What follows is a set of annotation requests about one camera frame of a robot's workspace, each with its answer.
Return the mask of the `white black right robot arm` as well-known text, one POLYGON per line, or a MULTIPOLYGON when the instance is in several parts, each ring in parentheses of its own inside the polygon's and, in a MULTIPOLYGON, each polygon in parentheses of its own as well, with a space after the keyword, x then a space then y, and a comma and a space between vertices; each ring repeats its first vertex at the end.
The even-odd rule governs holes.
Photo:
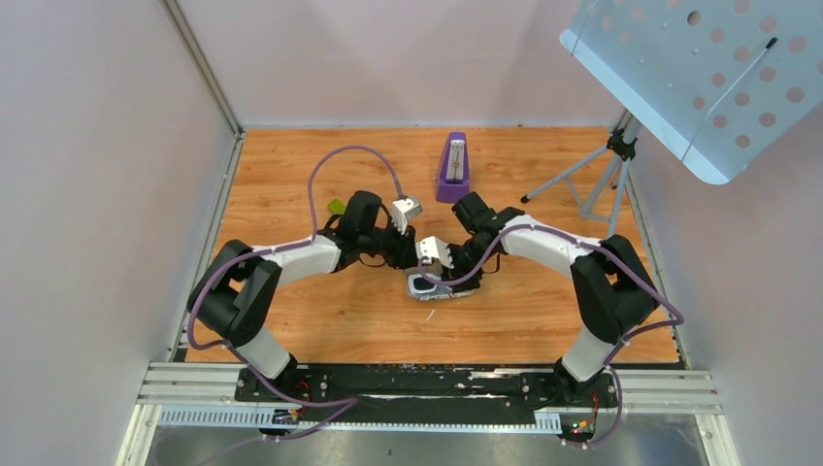
POLYGON ((482 266, 496 254, 529 259, 571 280, 583 326, 556 363, 554 391, 567 405, 583 402, 618 343, 660 305, 631 242, 620 235, 605 240, 573 235, 513 207, 497 212, 475 192, 451 210, 470 235, 447 247, 451 264, 442 278, 452 290, 479 288, 482 266))

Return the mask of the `light blue cleaning cloth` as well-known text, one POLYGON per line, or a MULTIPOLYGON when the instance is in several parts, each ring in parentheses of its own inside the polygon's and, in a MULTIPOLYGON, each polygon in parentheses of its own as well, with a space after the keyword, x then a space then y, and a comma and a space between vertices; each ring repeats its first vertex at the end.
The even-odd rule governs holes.
POLYGON ((419 301, 433 301, 457 299, 473 293, 473 290, 454 291, 448 286, 435 286, 428 290, 417 291, 413 297, 419 301))

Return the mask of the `white frame sunglasses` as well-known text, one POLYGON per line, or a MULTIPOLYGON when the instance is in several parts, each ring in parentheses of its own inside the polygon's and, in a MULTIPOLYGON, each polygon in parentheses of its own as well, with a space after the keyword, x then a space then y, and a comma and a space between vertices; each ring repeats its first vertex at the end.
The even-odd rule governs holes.
POLYGON ((430 283, 426 281, 420 274, 412 274, 407 277, 407 291, 411 298, 415 299, 413 295, 417 291, 428 290, 435 286, 445 286, 430 283))

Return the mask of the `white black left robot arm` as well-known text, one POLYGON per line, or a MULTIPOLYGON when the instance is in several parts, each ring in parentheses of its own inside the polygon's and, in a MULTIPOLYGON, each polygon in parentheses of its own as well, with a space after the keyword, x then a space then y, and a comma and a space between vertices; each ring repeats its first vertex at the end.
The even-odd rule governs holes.
POLYGON ((411 268, 417 262, 411 221, 421 212, 412 197, 385 205, 374 193, 358 190, 342 214, 305 240, 256 248, 231 240, 191 291, 189 321, 204 324, 256 369, 271 399, 287 400, 297 388, 296 359, 266 326, 278 287, 340 272, 362 255, 379 256, 393 269, 411 268))

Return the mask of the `flag pattern glasses case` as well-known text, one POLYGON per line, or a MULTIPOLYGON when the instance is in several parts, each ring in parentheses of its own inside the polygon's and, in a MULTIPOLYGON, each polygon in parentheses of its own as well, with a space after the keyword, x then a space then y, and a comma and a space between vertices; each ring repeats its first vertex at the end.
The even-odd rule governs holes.
POLYGON ((469 296, 475 289, 455 291, 452 287, 427 282, 416 267, 404 271, 407 285, 407 294, 417 301, 434 301, 457 299, 469 296))

